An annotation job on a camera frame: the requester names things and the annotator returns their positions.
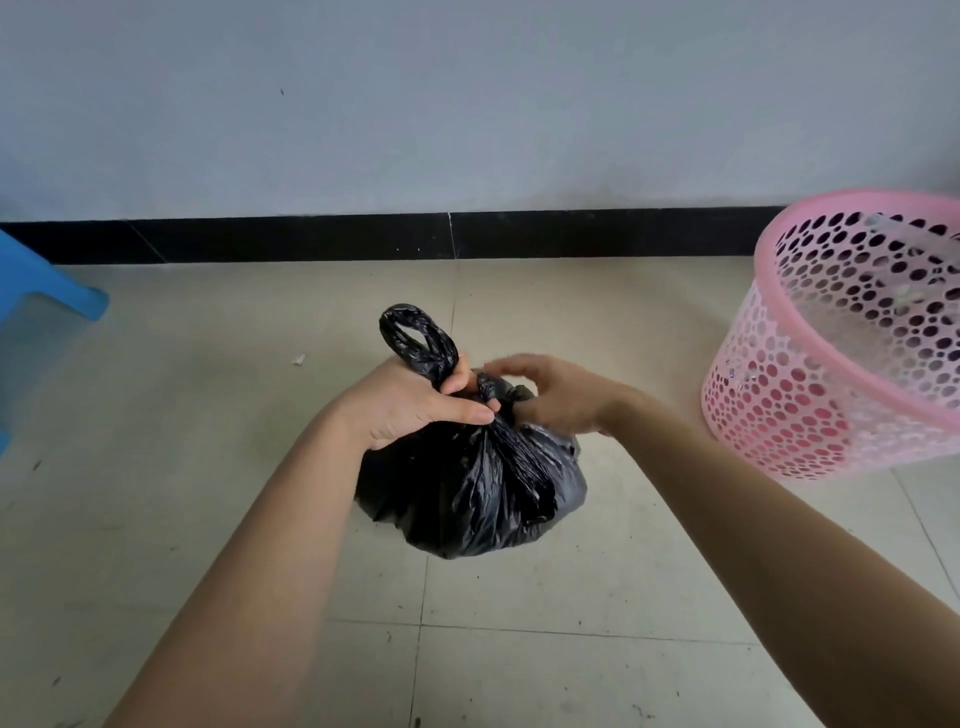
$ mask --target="hand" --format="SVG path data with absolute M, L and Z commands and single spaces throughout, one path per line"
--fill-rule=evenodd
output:
M 514 405 L 520 423 L 543 425 L 562 435 L 604 432 L 611 407 L 635 390 L 554 356 L 522 353 L 496 359 L 483 371 L 494 376 L 525 376 L 537 397 Z
M 365 449 L 381 449 L 433 422 L 489 425 L 493 421 L 489 406 L 450 396 L 465 389 L 469 381 L 469 363 L 462 355 L 440 392 L 426 377 L 392 356 L 347 389 L 329 409 L 357 433 Z

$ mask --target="forearm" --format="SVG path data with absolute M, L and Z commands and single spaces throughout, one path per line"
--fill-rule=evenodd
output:
M 604 428 L 821 720 L 960 725 L 960 618 L 949 607 L 640 393 L 624 390 Z
M 292 721 L 362 454 L 323 413 L 307 428 L 106 726 Z

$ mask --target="beige floor tile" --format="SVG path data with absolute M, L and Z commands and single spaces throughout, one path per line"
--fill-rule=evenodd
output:
M 172 614 L 82 606 L 0 612 L 2 723 L 99 726 Z
M 420 636 L 414 717 L 421 728 L 820 725 L 758 646 L 438 627 Z
M 927 535 L 960 591 L 960 456 L 895 468 Z
M 742 257 L 461 260 L 454 339 L 475 361 L 571 359 L 700 422 L 700 384 L 752 279 Z
M 307 686 L 304 728 L 406 728 L 418 627 L 329 622 Z
M 461 261 L 454 337 L 477 361 L 554 353 L 698 419 L 692 394 L 751 278 L 737 258 Z M 752 641 L 626 453 L 598 436 L 582 445 L 587 503 L 536 545 L 431 559 L 424 622 Z
M 35 324 L 71 314 L 38 300 L 0 331 L 25 385 L 0 458 L 0 594 L 22 609 L 178 609 L 310 417 L 389 354 L 380 312 L 415 300 L 449 326 L 456 268 L 74 273 L 110 292 L 102 321 L 47 333 Z M 10 371 L 28 352 L 46 352 L 36 381 Z M 425 556 L 391 526 L 352 524 L 331 615 L 419 621 Z
M 587 502 L 535 544 L 431 557 L 425 624 L 755 642 L 626 452 L 583 438 Z
M 960 599 L 891 471 L 800 482 L 790 489 L 953 609 Z

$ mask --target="basket rim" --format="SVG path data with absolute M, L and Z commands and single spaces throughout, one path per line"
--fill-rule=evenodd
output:
M 804 215 L 809 208 L 815 208 L 819 214 L 823 214 L 821 207 L 824 203 L 842 202 L 850 204 L 855 202 L 857 205 L 863 206 L 872 203 L 877 197 L 886 201 L 891 196 L 896 196 L 905 201 L 936 202 L 957 206 L 958 217 L 960 217 L 960 200 L 947 195 L 934 195 L 925 192 L 868 187 L 837 190 L 805 198 L 783 209 L 760 234 L 754 251 L 756 287 L 763 303 L 777 324 L 783 327 L 787 335 L 796 341 L 804 352 L 814 356 L 837 379 L 854 391 L 886 404 L 898 413 L 908 415 L 926 425 L 933 425 L 948 432 L 960 434 L 960 408 L 950 410 L 936 402 L 921 399 L 848 359 L 806 322 L 790 301 L 786 289 L 780 284 L 780 277 L 777 275 L 777 245 L 780 242 L 780 231 L 783 229 L 785 222 Z

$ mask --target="garbage bag handle loop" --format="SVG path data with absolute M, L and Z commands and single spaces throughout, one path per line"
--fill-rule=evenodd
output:
M 403 328 L 412 328 L 423 334 L 426 346 Z M 434 389 L 440 389 L 460 361 L 460 353 L 453 339 L 433 319 L 409 303 L 392 305 L 383 312 L 380 316 L 380 334 L 387 346 L 412 370 L 430 380 Z

